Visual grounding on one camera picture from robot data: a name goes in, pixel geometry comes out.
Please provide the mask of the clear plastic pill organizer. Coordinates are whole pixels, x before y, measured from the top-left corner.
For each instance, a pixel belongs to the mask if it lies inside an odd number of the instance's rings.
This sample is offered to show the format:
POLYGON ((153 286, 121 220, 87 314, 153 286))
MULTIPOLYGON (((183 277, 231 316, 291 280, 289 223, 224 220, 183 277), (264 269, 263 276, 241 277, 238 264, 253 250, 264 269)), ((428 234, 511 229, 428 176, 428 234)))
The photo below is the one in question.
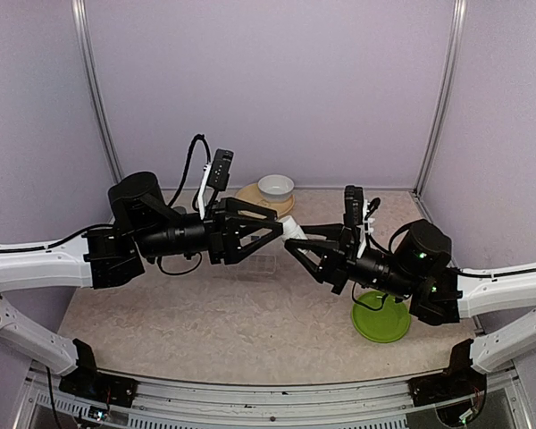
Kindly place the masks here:
POLYGON ((242 273, 252 277, 272 277, 277 268, 278 259, 275 255, 252 255, 243 265, 242 273))

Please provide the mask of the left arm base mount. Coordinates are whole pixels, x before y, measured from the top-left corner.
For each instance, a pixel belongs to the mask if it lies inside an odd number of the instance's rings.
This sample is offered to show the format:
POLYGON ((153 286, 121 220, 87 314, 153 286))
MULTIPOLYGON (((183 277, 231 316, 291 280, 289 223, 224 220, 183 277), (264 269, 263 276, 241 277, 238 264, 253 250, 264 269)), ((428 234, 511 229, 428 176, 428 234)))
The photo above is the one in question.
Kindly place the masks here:
POLYGON ((77 368, 63 375, 59 390, 83 399, 131 408, 138 382, 129 377, 100 372, 92 348, 84 341, 72 341, 77 351, 77 368))

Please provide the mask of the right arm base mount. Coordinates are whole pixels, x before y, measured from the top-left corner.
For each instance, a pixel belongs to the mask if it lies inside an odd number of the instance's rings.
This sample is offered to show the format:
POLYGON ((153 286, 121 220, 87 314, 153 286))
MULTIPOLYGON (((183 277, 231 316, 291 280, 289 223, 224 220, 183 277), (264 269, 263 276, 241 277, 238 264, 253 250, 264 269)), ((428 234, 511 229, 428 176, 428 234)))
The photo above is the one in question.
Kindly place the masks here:
POLYGON ((473 340, 455 345, 448 367, 436 374, 416 376, 408 380, 412 401, 416 407, 469 396, 487 388, 487 375, 473 369, 470 358, 473 340))

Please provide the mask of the small white pill bottle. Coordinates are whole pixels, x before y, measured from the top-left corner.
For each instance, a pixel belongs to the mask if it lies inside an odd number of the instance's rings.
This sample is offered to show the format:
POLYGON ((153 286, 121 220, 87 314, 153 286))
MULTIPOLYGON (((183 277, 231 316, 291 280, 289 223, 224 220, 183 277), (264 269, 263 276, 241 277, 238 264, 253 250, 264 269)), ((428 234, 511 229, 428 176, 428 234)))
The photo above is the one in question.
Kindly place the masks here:
POLYGON ((281 239, 286 240, 306 240, 306 235, 302 227, 297 223, 291 215, 283 216, 280 219, 282 224, 281 239))

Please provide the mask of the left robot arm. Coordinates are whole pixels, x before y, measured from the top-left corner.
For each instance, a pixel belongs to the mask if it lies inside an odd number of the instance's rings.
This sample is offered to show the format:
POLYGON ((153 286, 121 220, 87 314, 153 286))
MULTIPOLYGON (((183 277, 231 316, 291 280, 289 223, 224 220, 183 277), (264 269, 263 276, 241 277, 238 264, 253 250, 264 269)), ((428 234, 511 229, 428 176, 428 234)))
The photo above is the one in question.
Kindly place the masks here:
POLYGON ((223 198, 204 213, 168 206, 152 172, 136 172, 108 191, 114 221, 95 224, 58 241, 0 245, 0 341, 54 374, 71 374, 90 398, 107 388, 89 345, 49 331, 16 310, 4 294, 47 287, 107 289, 145 272, 162 257, 208 255, 234 265, 280 237, 271 209, 223 198))

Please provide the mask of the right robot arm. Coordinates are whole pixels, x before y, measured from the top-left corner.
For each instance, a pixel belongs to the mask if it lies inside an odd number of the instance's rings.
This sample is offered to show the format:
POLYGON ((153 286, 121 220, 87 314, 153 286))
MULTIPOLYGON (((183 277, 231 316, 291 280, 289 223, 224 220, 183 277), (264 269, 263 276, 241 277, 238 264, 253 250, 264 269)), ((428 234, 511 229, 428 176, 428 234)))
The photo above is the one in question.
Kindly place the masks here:
POLYGON ((367 226, 341 223, 300 226, 283 220, 286 250, 319 283, 339 294, 348 282, 411 301, 409 312, 429 325, 453 324, 496 311, 528 308, 528 313, 489 334, 454 346, 440 390, 460 395, 473 383, 473 370, 490 374, 536 348, 536 263, 490 270, 450 266, 452 243, 421 219, 396 232, 396 247, 375 249, 367 226))

